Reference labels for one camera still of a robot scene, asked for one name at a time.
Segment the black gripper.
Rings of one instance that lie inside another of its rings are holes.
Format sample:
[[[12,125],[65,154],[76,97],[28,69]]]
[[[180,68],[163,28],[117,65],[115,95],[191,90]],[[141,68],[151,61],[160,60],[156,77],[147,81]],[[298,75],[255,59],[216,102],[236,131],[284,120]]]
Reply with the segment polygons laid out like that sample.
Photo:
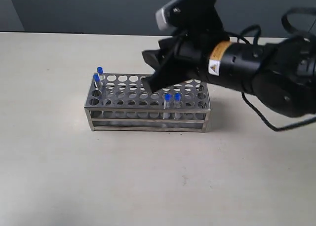
[[[224,44],[231,44],[224,31],[178,34],[159,40],[159,49],[142,51],[144,62],[155,70],[151,76],[143,78],[145,91],[157,92],[190,79],[231,84],[231,77],[225,70],[219,75],[211,74],[211,66],[218,69],[221,65],[219,60],[211,58],[211,54],[217,46]]]

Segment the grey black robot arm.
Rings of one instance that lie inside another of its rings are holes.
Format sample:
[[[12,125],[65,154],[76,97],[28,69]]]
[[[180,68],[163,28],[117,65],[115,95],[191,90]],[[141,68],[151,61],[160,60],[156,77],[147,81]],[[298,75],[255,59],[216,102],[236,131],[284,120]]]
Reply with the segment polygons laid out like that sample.
[[[224,31],[181,34],[142,52],[154,74],[142,80],[154,93],[189,79],[256,96],[287,117],[316,112],[316,49],[296,38],[281,43],[231,42]]]

